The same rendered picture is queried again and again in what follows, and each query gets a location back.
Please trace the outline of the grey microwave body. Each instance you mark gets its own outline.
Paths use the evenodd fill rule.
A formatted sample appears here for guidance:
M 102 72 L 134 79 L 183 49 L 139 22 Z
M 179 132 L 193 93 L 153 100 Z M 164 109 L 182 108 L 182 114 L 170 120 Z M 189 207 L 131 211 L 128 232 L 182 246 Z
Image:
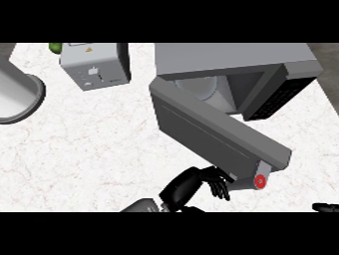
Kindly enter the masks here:
M 322 73 L 303 43 L 156 43 L 156 76 L 165 81 L 226 76 L 245 121 L 270 118 Z

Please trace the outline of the grey toaster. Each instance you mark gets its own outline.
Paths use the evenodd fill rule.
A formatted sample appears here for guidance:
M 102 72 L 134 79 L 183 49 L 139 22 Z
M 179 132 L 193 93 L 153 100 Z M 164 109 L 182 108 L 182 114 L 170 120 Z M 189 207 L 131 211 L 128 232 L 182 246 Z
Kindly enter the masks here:
M 65 43 L 59 64 L 83 91 L 124 85 L 131 80 L 127 43 Z

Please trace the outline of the grey microwave door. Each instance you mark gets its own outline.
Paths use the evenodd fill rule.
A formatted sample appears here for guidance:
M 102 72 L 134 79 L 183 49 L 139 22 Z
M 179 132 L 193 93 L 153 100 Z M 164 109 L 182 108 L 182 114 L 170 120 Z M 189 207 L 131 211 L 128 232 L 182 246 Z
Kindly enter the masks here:
M 213 165 L 235 175 L 245 175 L 260 160 L 287 167 L 291 150 L 171 81 L 155 77 L 149 90 L 161 131 Z

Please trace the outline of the pale round microwave turntable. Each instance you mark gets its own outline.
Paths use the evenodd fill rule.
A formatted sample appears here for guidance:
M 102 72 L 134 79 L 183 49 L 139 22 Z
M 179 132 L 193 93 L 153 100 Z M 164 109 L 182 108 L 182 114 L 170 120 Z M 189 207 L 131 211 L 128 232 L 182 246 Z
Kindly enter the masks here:
M 227 115 L 236 112 L 226 76 L 174 80 L 173 84 Z

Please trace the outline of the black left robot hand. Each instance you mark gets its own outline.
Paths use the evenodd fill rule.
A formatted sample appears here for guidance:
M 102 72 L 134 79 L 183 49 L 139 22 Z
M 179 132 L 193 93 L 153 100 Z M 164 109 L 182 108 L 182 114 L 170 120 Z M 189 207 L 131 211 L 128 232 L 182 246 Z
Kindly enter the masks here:
M 195 195 L 201 185 L 205 183 L 210 187 L 210 193 L 219 199 L 229 200 L 226 183 L 233 183 L 232 177 L 219 167 L 187 168 L 170 181 L 159 198 L 167 212 L 201 213 L 201 210 L 187 206 L 186 203 Z

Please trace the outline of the pale grey cylindrical container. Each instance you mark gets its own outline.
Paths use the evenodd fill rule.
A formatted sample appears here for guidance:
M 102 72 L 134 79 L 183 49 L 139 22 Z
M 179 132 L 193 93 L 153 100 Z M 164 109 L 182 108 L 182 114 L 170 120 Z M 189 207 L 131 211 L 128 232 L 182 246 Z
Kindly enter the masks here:
M 43 81 L 0 56 L 0 125 L 23 120 L 37 111 L 44 97 Z

